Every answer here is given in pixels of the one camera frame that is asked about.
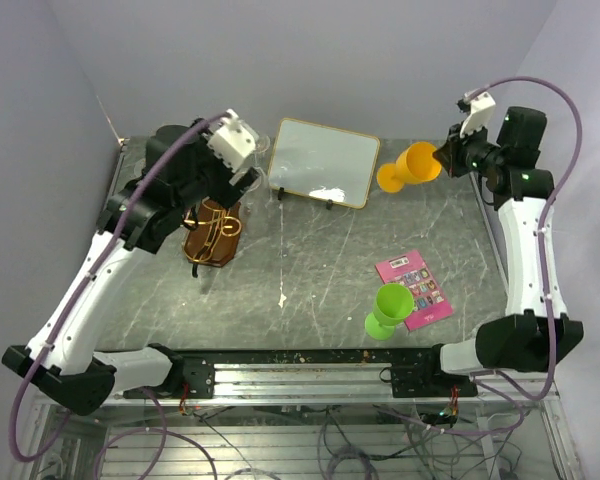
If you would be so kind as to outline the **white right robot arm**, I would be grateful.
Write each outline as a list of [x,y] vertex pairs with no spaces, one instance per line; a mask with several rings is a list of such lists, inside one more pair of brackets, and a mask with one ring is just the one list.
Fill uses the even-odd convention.
[[456,375],[482,370],[550,372],[584,338],[569,317],[554,263],[550,197],[553,175],[536,166],[546,115],[525,107],[507,110],[496,142],[488,140],[494,111],[478,102],[449,130],[434,158],[452,177],[475,173],[492,193],[505,241],[508,293],[503,317],[481,325],[474,339],[440,348],[440,361],[424,367],[422,387],[445,394]]

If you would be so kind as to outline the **green plastic goblet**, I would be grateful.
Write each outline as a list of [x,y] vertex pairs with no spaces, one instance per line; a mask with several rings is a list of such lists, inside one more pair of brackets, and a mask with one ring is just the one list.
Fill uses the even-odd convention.
[[388,340],[414,307],[413,295],[407,287],[398,283],[383,285],[377,291],[372,311],[365,318],[366,333],[375,340]]

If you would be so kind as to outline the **aluminium rail frame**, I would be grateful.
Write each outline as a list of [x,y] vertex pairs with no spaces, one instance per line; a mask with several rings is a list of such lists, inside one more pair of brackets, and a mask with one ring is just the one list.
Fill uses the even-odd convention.
[[12,479],[580,479],[541,374],[451,375],[433,348],[189,350],[169,393],[86,416],[41,395]]

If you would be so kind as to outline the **clear wine glass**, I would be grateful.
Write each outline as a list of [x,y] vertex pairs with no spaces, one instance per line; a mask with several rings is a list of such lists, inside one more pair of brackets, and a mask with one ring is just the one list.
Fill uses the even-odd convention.
[[249,187],[243,197],[241,205],[241,215],[247,221],[255,217],[265,206],[269,196],[269,182],[267,175],[268,152],[271,147],[271,139],[268,135],[261,134],[256,141],[255,150],[250,160],[250,167],[253,167],[258,177]]

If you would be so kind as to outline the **gold framed whiteboard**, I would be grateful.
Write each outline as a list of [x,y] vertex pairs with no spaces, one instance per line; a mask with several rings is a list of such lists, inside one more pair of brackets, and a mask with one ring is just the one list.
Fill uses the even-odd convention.
[[285,118],[272,145],[271,189],[353,209],[367,203],[380,139]]

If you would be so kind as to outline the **pink booklet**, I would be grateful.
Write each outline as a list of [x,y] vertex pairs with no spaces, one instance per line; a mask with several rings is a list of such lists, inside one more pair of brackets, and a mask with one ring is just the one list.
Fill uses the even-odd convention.
[[449,318],[453,308],[439,282],[418,250],[375,264],[384,284],[398,283],[409,289],[415,306],[405,319],[406,328],[412,332]]

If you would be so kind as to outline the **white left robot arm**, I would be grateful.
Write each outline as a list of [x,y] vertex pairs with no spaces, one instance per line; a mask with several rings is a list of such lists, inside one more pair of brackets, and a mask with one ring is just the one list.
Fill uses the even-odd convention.
[[176,395],[185,361],[169,348],[153,343],[97,351],[107,311],[124,282],[156,257],[196,205],[205,199],[225,209],[238,203],[258,177],[254,168],[242,168],[257,141],[232,110],[191,126],[157,129],[146,141],[141,175],[107,201],[79,273],[53,315],[27,344],[9,347],[3,364],[80,416],[112,394],[140,387]]

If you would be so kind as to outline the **orange plastic goblet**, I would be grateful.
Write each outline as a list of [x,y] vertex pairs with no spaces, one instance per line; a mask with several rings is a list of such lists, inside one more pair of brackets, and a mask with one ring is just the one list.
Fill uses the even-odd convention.
[[435,180],[441,164],[433,157],[436,147],[428,142],[416,142],[404,150],[394,162],[382,165],[376,174],[381,190],[398,193],[406,185],[418,185]]

